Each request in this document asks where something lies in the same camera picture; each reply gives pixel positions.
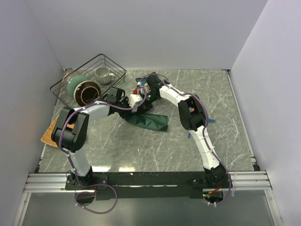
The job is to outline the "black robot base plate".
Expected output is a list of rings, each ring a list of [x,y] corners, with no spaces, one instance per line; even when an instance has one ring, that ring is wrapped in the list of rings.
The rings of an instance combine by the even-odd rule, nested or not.
[[[130,198],[189,197],[201,199],[203,191],[232,188],[224,172],[95,172],[90,186],[81,187],[74,176],[68,176],[67,191],[87,191],[97,201]]]

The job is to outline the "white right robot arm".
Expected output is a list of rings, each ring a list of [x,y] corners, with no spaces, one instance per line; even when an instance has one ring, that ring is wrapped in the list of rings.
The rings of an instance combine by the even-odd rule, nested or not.
[[[162,98],[178,107],[181,125],[193,137],[205,170],[223,167],[209,138],[208,114],[198,96],[179,91],[167,80],[160,80],[157,73],[148,74],[136,81],[138,85],[149,88],[144,95],[150,103]]]

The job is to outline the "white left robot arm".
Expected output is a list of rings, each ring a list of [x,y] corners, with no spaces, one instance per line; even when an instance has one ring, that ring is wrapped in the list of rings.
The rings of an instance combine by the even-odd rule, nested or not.
[[[64,107],[60,111],[51,139],[67,156],[72,179],[82,189],[89,189],[94,184],[93,170],[83,150],[89,123],[115,112],[125,117],[131,111],[125,91],[116,87],[109,89],[100,101],[80,108]]]

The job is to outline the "dark green cloth napkin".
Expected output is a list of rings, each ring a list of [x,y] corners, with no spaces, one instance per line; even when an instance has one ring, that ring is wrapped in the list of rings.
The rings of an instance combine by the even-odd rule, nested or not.
[[[131,113],[129,116],[125,117],[125,120],[130,124],[154,131],[163,131],[166,132],[168,129],[168,120],[167,116],[159,114],[136,114]]]

